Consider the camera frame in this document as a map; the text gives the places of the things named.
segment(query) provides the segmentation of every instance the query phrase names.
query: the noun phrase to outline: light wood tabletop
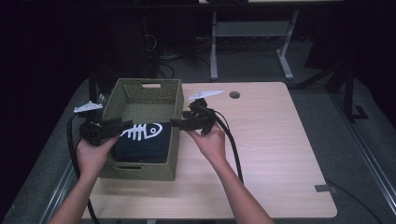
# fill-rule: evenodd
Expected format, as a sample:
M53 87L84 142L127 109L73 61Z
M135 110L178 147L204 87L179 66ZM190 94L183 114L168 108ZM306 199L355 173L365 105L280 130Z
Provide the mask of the light wood tabletop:
M224 90L205 98L228 121L246 187L272 218L335 217L337 209L289 91L280 82L183 84L187 96ZM239 99L229 96L240 93ZM227 159L236 171L231 145ZM193 140L180 133L175 181L98 178L91 195L99 218L233 218L215 171ZM90 217L88 210L83 217Z

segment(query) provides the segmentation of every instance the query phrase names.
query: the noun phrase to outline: woven basket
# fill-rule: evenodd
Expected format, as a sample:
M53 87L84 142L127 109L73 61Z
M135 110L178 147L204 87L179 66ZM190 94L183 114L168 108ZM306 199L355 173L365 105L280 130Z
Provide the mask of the woven basket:
M133 123L181 119L184 96L178 79L120 78L105 106L103 120L122 117ZM100 176L116 179L166 180L176 178L179 129L172 128L166 163L119 162L109 153Z

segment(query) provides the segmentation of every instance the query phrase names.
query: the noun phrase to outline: black folded shirt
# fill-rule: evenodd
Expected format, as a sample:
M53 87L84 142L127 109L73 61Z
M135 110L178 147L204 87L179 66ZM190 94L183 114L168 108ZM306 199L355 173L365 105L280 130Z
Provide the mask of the black folded shirt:
M116 161L165 163L170 137L170 122L135 124L122 133L112 156Z

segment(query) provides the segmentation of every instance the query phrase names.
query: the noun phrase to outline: dark background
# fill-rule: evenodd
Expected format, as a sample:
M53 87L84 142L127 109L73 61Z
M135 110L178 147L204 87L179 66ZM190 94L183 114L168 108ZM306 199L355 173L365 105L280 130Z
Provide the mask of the dark background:
M295 29L294 38L305 36L315 40L306 63L308 67L327 68L352 50L356 77L367 85L377 104L396 126L395 8L391 1L364 3L334 8L321 15L307 10L299 17L300 25ZM149 31L193 57L191 40L210 32L206 29L210 25L210 14L196 13L196 17L188 21L183 20L185 12L171 14L173 17L165 12L155 13L148 22ZM144 50L146 43L140 16L87 11L67 1L0 2L1 118L4 121L0 150L1 218L29 175L68 101L92 71L99 81L105 77L155 75L156 61ZM123 27L139 31L116 32L124 30ZM185 38L177 35L180 28L190 31ZM87 30L95 42L87 37ZM138 45L129 45L125 36L132 36ZM94 43L100 43L106 51L114 50L117 60L101 53ZM122 46L131 46L127 48L130 51L122 51Z

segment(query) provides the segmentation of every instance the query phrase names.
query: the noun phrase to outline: person's left hand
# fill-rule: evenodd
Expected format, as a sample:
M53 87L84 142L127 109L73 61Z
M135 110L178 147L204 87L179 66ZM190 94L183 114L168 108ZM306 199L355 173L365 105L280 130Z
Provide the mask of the person's left hand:
M77 146L78 166L81 177L97 178L106 163L107 154L120 136L109 138L101 146L91 145L85 138L82 138Z

